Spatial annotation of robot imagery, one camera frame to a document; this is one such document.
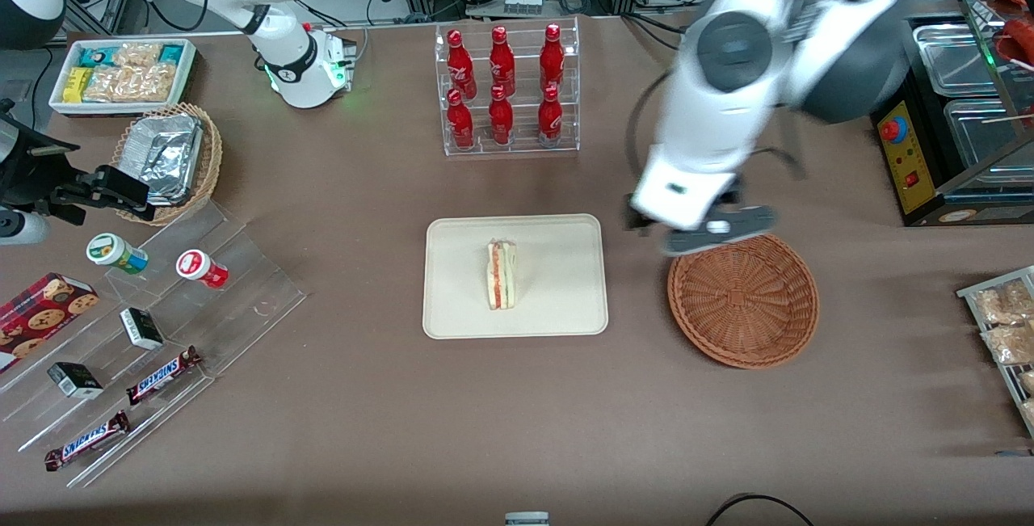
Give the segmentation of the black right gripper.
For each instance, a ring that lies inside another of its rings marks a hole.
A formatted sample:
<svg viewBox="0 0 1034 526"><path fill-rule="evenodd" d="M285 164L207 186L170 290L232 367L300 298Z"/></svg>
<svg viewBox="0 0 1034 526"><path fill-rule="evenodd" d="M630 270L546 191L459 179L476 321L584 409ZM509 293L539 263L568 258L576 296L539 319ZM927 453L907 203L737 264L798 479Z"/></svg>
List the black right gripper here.
<svg viewBox="0 0 1034 526"><path fill-rule="evenodd" d="M66 154L77 149L27 126L3 126L2 208L73 225L84 223L86 207L111 207L145 223L154 219L147 184L109 165L97 166L92 184L89 174L68 162Z"/></svg>

